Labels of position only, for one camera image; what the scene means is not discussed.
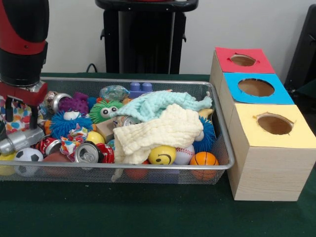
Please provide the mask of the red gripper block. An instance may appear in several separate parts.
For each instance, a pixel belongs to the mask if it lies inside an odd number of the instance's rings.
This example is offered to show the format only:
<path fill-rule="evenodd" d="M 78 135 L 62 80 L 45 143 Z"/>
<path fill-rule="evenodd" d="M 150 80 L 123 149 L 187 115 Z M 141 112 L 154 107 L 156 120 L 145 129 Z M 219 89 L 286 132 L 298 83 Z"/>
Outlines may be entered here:
<path fill-rule="evenodd" d="M 5 120 L 13 121 L 12 100 L 18 100 L 30 106 L 30 129 L 36 129 L 38 126 L 38 108 L 47 94 L 47 83 L 40 81 L 31 87 L 15 87 L 3 82 L 0 83 L 0 95 L 5 101 Z"/>

